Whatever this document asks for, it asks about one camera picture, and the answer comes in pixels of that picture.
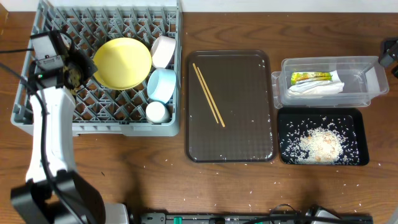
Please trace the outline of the pile of rice waste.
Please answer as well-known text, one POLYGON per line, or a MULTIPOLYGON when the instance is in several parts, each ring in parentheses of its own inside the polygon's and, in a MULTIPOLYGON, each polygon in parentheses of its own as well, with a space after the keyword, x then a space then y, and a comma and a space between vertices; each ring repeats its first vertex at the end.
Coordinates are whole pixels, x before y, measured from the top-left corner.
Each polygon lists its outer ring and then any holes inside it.
POLYGON ((286 164, 360 164, 353 119, 338 115, 287 115, 279 120, 279 149, 286 164))

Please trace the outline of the white cup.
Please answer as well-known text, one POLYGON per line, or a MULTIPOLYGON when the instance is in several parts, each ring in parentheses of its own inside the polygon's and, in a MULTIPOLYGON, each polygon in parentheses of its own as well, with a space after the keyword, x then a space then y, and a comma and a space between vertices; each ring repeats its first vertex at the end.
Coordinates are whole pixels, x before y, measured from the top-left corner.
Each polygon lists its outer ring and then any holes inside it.
POLYGON ((161 102, 153 101, 146 107, 146 118, 148 122, 161 124, 169 121, 170 114, 161 102))

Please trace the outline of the grey dish rack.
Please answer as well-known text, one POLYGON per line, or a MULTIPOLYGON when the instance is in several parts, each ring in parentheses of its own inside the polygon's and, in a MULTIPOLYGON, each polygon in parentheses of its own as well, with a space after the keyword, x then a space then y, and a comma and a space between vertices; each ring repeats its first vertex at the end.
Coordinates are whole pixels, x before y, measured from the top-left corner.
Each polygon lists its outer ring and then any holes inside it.
MULTIPOLYGON (((67 32, 84 53, 93 57, 107 41, 131 37, 146 47, 156 38, 167 36, 177 42, 168 68, 180 75, 182 43, 182 11, 178 1, 133 1, 106 5, 99 1, 66 5, 55 1, 39 1, 32 33, 51 30, 67 32)), ((150 102, 148 81, 127 90, 112 90, 92 78, 76 90, 73 113, 73 135, 123 134, 125 136, 174 136, 180 130, 180 89, 177 84, 165 104, 170 120, 151 124, 145 108, 150 102)))

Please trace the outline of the dark brown serving tray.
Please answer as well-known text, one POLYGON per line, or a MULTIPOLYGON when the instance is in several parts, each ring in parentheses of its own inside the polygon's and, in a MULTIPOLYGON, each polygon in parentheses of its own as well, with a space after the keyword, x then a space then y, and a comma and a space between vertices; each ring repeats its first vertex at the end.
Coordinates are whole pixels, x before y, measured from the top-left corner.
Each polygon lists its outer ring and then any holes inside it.
POLYGON ((261 50, 195 51, 186 62, 185 148, 194 162, 267 162, 277 138, 269 58, 261 50), (217 124, 200 68, 226 127, 217 124))

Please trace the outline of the blue bowl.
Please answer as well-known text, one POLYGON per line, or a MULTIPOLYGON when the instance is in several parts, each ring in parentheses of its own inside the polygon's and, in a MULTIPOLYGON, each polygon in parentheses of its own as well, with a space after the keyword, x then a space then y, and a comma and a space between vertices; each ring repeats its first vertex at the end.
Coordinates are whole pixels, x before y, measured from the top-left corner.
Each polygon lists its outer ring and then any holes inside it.
POLYGON ((157 68, 149 78, 147 94, 151 100, 166 104, 176 87, 177 76, 174 70, 157 68))

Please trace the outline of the yellow plate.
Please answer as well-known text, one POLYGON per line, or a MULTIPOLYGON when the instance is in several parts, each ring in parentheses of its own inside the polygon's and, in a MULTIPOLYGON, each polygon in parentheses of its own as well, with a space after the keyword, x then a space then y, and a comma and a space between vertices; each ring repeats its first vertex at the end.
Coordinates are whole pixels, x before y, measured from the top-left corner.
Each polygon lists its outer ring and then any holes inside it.
POLYGON ((113 39, 102 45, 93 61, 97 71, 94 78, 114 90, 127 90, 141 84, 152 67, 148 48, 132 38, 113 39))

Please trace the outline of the crumpled white wrapper waste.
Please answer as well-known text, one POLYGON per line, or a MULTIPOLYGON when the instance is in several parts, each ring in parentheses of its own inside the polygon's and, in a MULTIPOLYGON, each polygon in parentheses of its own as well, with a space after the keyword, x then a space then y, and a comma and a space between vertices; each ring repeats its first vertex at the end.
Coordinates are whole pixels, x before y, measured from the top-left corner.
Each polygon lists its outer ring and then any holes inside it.
POLYGON ((343 91, 344 83, 336 70, 332 72, 294 72, 288 89, 290 95, 334 95, 343 91))

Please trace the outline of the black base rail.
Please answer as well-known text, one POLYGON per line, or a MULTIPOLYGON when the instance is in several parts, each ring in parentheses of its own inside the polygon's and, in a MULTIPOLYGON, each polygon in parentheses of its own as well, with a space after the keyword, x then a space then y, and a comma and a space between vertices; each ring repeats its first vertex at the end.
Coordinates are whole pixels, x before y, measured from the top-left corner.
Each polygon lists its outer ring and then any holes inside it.
POLYGON ((273 221, 259 221, 259 219, 269 218, 269 216, 247 216, 247 215, 167 215, 164 213, 145 213, 135 223, 140 224, 243 224, 257 221, 259 224, 294 224, 294 223, 322 223, 318 221, 289 220, 283 218, 273 221))

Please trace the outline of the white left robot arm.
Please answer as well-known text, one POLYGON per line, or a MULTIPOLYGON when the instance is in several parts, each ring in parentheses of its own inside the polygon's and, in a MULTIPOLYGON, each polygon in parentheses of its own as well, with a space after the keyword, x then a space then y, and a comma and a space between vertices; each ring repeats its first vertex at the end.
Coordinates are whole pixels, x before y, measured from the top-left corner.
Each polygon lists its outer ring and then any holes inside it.
POLYGON ((127 208, 104 203, 76 170, 72 91, 96 71, 78 50, 35 51, 27 88, 34 114, 34 140, 26 183, 11 190, 11 203, 26 223, 129 223, 127 208))

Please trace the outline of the clear plastic waste bin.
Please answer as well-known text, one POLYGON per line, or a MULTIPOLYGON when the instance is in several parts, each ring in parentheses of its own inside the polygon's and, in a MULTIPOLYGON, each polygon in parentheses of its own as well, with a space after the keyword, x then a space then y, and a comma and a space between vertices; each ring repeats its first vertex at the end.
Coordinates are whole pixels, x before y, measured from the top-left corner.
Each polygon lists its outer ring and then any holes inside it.
POLYGON ((389 85, 384 68, 376 56, 287 58, 281 71, 272 73, 274 107, 366 107, 377 96, 385 95, 389 85), (345 84, 334 95, 290 95, 294 72, 332 72, 345 84))

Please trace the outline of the black waste tray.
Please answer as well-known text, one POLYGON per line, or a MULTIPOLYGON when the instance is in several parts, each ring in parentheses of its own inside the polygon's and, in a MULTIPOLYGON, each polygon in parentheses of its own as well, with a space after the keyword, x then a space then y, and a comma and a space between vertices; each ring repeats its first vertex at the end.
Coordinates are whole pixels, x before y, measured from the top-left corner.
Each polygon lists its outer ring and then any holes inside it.
POLYGON ((338 115, 338 116, 350 116, 354 123, 354 132, 356 133, 356 139, 358 141, 360 164, 357 166, 365 166, 369 162, 368 145, 366 141, 366 135, 364 130, 363 117, 359 110, 355 108, 281 108, 277 115, 277 129, 279 133, 279 120, 283 116, 287 115, 338 115))

